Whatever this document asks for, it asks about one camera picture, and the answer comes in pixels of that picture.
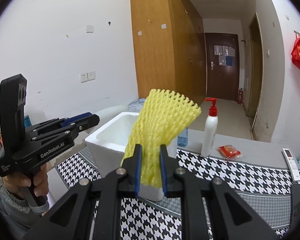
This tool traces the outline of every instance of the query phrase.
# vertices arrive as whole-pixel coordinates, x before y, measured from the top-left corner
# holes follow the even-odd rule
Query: hand
[[[25,196],[21,192],[19,187],[30,187],[31,180],[20,172],[15,172],[11,175],[5,176],[3,179],[4,187],[11,193],[25,199]],[[41,169],[33,178],[34,194],[39,196],[46,196],[49,193],[48,188],[48,175],[47,175],[47,164],[41,166]]]

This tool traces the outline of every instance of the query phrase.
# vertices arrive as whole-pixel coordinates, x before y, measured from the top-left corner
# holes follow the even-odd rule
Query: door handle
[[[213,70],[213,66],[215,66],[216,64],[213,63],[213,61],[211,62],[211,70]]]

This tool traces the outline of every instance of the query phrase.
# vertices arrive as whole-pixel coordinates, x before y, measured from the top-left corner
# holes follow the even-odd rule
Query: fire extinguisher
[[[239,105],[241,105],[241,104],[242,104],[242,100],[243,100],[243,88],[240,88],[240,89],[239,89],[239,92],[238,92],[238,100],[237,100],[237,103],[238,103]]]

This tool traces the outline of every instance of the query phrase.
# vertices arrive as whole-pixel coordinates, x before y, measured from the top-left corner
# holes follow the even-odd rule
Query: air conditioner remote control
[[[291,172],[292,180],[293,181],[300,181],[300,172],[298,169],[298,166],[296,162],[294,161],[294,158],[292,156],[292,153],[289,149],[283,148],[283,156],[287,161],[287,164],[289,166],[289,170]]]

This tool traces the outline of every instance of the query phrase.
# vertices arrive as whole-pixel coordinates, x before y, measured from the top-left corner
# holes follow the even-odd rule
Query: wooden wardrobe
[[[169,89],[201,104],[206,96],[206,49],[200,14],[189,0],[131,0],[140,98]]]

